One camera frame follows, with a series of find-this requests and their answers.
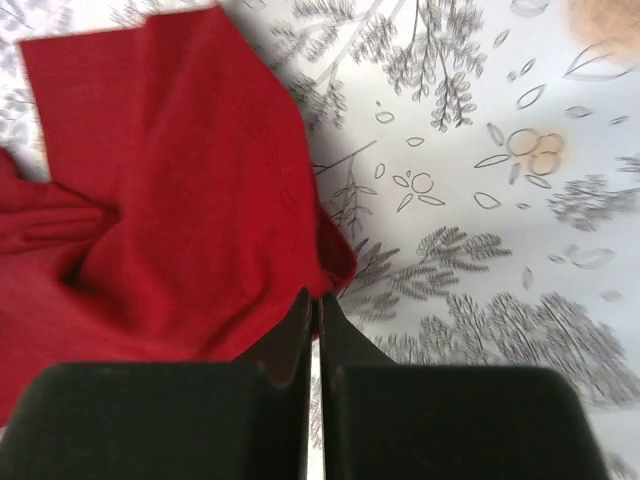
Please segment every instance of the patterned tablecloth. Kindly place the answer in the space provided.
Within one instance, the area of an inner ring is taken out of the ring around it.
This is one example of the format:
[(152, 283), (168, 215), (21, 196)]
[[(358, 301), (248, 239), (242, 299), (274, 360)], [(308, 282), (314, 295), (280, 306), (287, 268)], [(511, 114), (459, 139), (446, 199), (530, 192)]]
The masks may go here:
[[(27, 175), (48, 178), (16, 41), (207, 3), (0, 2), (0, 141)], [(360, 260), (350, 319), (402, 362), (559, 370), (612, 478), (639, 478), (640, 3), (223, 3), (307, 122)]]

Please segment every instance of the red fabric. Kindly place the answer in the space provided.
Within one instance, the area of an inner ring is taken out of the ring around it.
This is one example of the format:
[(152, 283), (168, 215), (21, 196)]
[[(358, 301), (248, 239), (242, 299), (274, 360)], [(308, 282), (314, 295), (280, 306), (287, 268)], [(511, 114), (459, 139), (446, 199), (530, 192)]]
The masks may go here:
[(351, 278), (297, 109), (222, 9), (22, 51), (53, 181), (0, 151), (0, 425), (51, 364), (230, 360)]

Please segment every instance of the brown stain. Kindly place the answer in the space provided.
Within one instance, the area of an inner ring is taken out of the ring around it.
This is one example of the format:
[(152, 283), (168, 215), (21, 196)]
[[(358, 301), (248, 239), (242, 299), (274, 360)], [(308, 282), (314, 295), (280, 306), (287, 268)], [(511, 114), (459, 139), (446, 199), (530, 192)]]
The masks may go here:
[(569, 0), (572, 32), (602, 55), (640, 59), (640, 0)]
[(522, 164), (527, 173), (546, 176), (556, 173), (569, 158), (567, 142), (557, 130), (539, 132), (524, 129), (514, 132), (507, 143), (514, 163)]

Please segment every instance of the plant sketch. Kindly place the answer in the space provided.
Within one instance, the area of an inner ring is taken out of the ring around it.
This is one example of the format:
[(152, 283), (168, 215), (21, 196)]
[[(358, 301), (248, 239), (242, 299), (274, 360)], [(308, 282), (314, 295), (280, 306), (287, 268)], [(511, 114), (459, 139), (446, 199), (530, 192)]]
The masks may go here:
[[(4, 0), (0, 5), (0, 72), (18, 75), (20, 62), (15, 38), (44, 37), (69, 33), (73, 23), (71, 0), (20, 2)], [(46, 18), (41, 18), (45, 11)]]
[(638, 211), (640, 188), (609, 191), (603, 175), (587, 175), (584, 180), (572, 180), (564, 186), (564, 193), (556, 193), (548, 200), (556, 218), (583, 232), (595, 232), (600, 225), (612, 220), (616, 213)]
[(487, 123), (487, 132), (493, 143), (504, 147), (506, 153), (483, 158), (474, 168), (493, 167), (515, 159), (516, 163), (512, 165), (507, 180), (509, 185), (515, 184), (524, 164), (531, 172), (530, 175), (524, 176), (525, 180), (539, 188), (551, 188), (551, 184), (542, 177), (551, 175), (560, 168), (562, 161), (560, 154), (564, 150), (564, 139), (560, 135), (556, 133), (540, 135), (532, 128), (523, 128), (512, 132), (505, 139), (502, 130), (493, 123)]
[(316, 170), (316, 176), (319, 176), (344, 162), (348, 162), (346, 183), (332, 195), (332, 198), (334, 198), (336, 202), (339, 202), (339, 206), (335, 209), (337, 211), (331, 214), (331, 218), (333, 218), (338, 227), (347, 230), (352, 238), (356, 236), (356, 231), (362, 230), (363, 227), (359, 215), (373, 215), (373, 211), (369, 207), (362, 205), (362, 195), (378, 194), (374, 189), (357, 183), (355, 174), (353, 173), (353, 165), (357, 156), (376, 142), (377, 140), (369, 142), (355, 152), (350, 153), (330, 165), (313, 164), (313, 168)]
[[(400, 249), (382, 251), (382, 244), (376, 243), (362, 253), (368, 241), (365, 239), (355, 248), (359, 270), (338, 296), (345, 313), (363, 321), (395, 318), (393, 307), (400, 295), (422, 301), (446, 297), (447, 289), (460, 282), (458, 273), (488, 272), (486, 261), (511, 255), (497, 235), (469, 236), (457, 227), (441, 227), (418, 244), (416, 254), (420, 260), (392, 271), (391, 260)], [(362, 293), (380, 282), (387, 282), (389, 289), (375, 296)]]
[(626, 167), (619, 168), (619, 172), (633, 173), (634, 180), (640, 182), (640, 153), (633, 157), (618, 157), (616, 160), (621, 160), (627, 164)]
[(640, 379), (626, 364), (613, 330), (557, 293), (535, 305), (500, 293), (481, 308), (468, 295), (447, 296), (448, 319), (422, 319), (418, 335), (377, 337), (401, 363), (540, 365), (562, 373), (593, 406), (640, 402)]
[[(410, 89), (411, 98), (420, 102), (433, 92), (436, 109), (431, 125), (445, 132), (450, 125), (472, 124), (468, 114), (476, 110), (469, 93), (467, 74), (480, 77), (486, 55), (471, 41), (483, 26), (482, 11), (472, 0), (415, 0), (413, 32), (405, 45), (397, 45), (395, 17), (407, 0), (398, 0), (389, 16), (378, 13), (383, 0), (374, 0), (364, 12), (354, 11), (352, 0), (296, 0), (293, 13), (305, 19), (321, 18), (322, 22), (302, 28), (290, 23), (277, 23), (271, 28), (276, 37), (277, 69), (297, 56), (318, 62), (340, 43), (342, 48), (329, 66), (317, 77), (298, 74), (289, 90), (298, 103), (310, 130), (326, 123), (340, 127), (347, 110), (338, 80), (338, 68), (347, 58), (355, 63), (382, 65), (394, 91), (401, 95)], [(356, 23), (355, 31), (341, 42), (344, 27)]]
[(434, 207), (441, 207), (445, 203), (439, 198), (433, 197), (431, 195), (426, 195), (431, 192), (433, 189), (433, 180), (431, 179), (431, 175), (428, 173), (418, 173), (411, 176), (411, 170), (406, 173), (406, 178), (401, 175), (394, 175), (393, 181), (396, 185), (411, 190), (407, 193), (400, 204), (398, 205), (397, 212), (400, 212), (404, 207), (409, 205), (414, 198), (417, 198), (420, 202), (431, 205)]
[(29, 141), (28, 119), (34, 112), (34, 104), (26, 88), (10, 91), (0, 107), (0, 144), (13, 149)]

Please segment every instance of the red cloth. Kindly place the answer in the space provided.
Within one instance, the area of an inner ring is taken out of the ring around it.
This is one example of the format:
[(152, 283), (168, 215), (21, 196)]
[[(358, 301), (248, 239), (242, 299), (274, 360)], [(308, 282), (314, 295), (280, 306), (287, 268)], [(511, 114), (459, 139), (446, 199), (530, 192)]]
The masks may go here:
[(0, 425), (51, 364), (230, 360), (351, 278), (297, 109), (222, 9), (22, 52), (53, 181), (0, 151)]

